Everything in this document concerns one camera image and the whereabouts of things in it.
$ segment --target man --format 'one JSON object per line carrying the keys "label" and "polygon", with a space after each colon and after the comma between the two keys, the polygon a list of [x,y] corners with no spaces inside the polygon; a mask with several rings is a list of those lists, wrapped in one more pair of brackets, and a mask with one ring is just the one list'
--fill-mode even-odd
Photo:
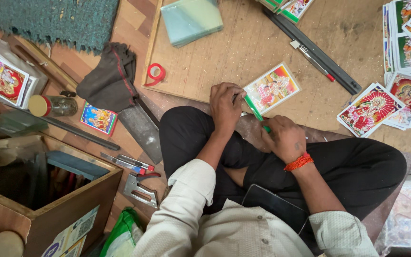
{"label": "man", "polygon": [[[304,131],[282,116],[261,123],[272,130],[261,129],[272,153],[260,152],[234,131],[245,95],[221,83],[211,89],[211,116],[191,107],[164,114],[160,140],[172,188],[133,256],[313,256],[310,249],[377,256],[359,220],[401,183],[403,155],[365,138],[306,144]],[[314,162],[300,164],[305,153]],[[294,169],[284,171],[286,164]],[[299,235],[289,220],[240,205],[254,183],[310,212]]]}

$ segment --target wooden stick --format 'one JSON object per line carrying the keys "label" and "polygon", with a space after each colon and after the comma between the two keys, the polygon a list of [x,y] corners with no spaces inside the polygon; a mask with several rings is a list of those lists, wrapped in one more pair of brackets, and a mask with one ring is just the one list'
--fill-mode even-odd
{"label": "wooden stick", "polygon": [[22,45],[24,45],[30,52],[32,52],[35,56],[37,56],[41,61],[45,61],[54,72],[60,74],[60,76],[66,80],[68,85],[71,85],[71,87],[73,88],[77,87],[77,82],[75,82],[75,80],[72,79],[67,73],[65,73],[64,70],[62,70],[54,61],[52,61],[52,59],[50,59],[35,44],[23,38],[19,38],[18,41],[20,41]]}
{"label": "wooden stick", "polygon": [[158,4],[156,5],[155,17],[153,19],[152,30],[150,32],[150,39],[148,41],[148,49],[147,49],[147,56],[145,57],[144,70],[142,73],[142,86],[147,82],[147,69],[148,69],[148,66],[150,65],[150,61],[152,60],[152,51],[153,51],[153,46],[155,45],[156,32],[158,30],[159,16],[161,14],[162,6],[163,6],[163,0],[158,0]]}
{"label": "wooden stick", "polygon": [[55,78],[55,76],[53,76],[52,73],[50,73],[44,66],[40,65],[37,62],[37,60],[34,57],[32,57],[23,47],[16,45],[15,49],[20,51],[20,53],[23,56],[25,56],[25,58],[28,59],[28,61],[32,62],[34,66],[36,66],[43,74],[47,76],[47,78],[49,78],[56,86],[58,86],[59,90],[67,90],[66,86],[63,85],[63,83],[61,83],[57,78]]}

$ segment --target tape roll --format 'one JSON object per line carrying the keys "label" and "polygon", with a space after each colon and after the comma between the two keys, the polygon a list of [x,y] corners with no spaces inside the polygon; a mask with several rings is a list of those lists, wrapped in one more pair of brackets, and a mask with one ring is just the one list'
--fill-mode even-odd
{"label": "tape roll", "polygon": [[154,79],[155,81],[152,83],[147,83],[144,86],[152,86],[158,84],[160,81],[164,79],[166,76],[166,71],[164,68],[159,65],[159,64],[151,64],[148,69],[147,69],[147,75],[151,78]]}

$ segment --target wooden crate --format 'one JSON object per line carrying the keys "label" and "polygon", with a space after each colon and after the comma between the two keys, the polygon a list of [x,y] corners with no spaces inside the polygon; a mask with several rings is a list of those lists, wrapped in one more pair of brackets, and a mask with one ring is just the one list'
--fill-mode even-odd
{"label": "wooden crate", "polygon": [[26,243],[24,256],[40,257],[60,232],[99,205],[93,228],[86,236],[84,252],[104,231],[122,169],[52,137],[42,136],[49,150],[62,151],[110,172],[37,210],[0,195],[0,232],[17,232]]}

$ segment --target sticker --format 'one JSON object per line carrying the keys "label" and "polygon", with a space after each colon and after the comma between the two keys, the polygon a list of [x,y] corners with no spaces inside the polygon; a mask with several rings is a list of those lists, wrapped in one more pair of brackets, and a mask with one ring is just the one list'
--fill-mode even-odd
{"label": "sticker", "polygon": [[[85,235],[93,228],[98,209],[99,205],[59,233],[42,254],[42,257],[78,257],[85,242]],[[77,255],[71,255],[74,247]]]}

